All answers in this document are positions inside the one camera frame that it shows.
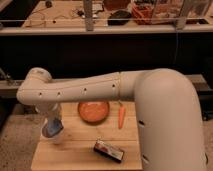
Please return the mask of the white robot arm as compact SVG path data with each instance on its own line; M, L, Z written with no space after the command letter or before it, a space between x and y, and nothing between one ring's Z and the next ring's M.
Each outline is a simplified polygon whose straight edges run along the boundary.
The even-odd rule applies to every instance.
M61 102L121 100L135 103L144 171L206 171L202 112L192 82L173 69L115 72L54 82L31 69L17 99L49 118Z

